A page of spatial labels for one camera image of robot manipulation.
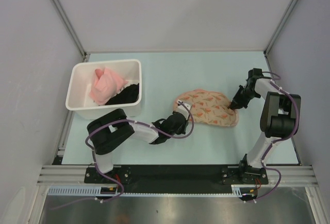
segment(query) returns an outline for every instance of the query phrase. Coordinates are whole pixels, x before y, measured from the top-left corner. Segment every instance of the folded cloth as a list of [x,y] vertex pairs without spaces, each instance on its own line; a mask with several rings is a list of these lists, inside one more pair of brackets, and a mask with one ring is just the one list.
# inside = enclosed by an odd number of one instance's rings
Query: folded cloth
[[191,114],[196,123],[222,127],[235,126],[238,123],[238,111],[228,108],[230,101],[223,93],[203,89],[183,93],[175,100],[174,111],[178,107],[178,100],[191,104]]
[[139,84],[132,84],[124,88],[119,94],[109,99],[105,105],[119,105],[134,103],[139,97]]
[[105,68],[104,71],[96,69],[95,74],[95,80],[89,96],[100,106],[115,96],[128,83],[120,75],[108,68]]

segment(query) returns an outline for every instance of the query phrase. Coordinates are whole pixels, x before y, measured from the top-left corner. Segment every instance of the pink cloth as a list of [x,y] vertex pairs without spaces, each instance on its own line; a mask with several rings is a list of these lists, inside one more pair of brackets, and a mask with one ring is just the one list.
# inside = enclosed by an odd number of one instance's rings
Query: pink cloth
[[116,72],[105,68],[95,70],[95,80],[89,96],[100,106],[104,105],[110,98],[114,97],[128,81]]

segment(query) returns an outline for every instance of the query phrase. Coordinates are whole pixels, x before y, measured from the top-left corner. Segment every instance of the reflective floor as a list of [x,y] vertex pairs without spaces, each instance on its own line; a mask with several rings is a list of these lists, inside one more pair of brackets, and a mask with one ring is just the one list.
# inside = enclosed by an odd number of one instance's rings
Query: reflective floor
[[51,210],[79,198],[48,196],[39,223],[315,223],[304,188],[279,188],[256,204],[244,204],[238,198],[120,197],[109,203],[84,200]]

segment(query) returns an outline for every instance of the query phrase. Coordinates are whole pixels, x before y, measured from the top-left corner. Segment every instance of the beige cloth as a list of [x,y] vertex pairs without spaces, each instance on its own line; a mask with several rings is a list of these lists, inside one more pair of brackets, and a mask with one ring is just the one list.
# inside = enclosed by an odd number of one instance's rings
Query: beige cloth
[[183,93],[175,100],[174,111],[178,106],[178,99],[191,105],[191,114],[196,123],[222,127],[235,126],[238,123],[238,111],[228,108],[230,101],[223,93],[203,89]]

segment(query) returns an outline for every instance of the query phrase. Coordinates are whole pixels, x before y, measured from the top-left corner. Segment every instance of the gray wall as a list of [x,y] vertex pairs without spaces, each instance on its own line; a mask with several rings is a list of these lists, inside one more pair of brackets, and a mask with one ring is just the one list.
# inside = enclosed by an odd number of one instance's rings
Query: gray wall
[[23,223],[67,113],[71,69],[82,59],[49,0],[0,0],[0,10],[0,223],[14,223],[3,213],[24,187]]
[[330,0],[300,0],[269,59],[285,89],[302,97],[296,145],[330,199]]

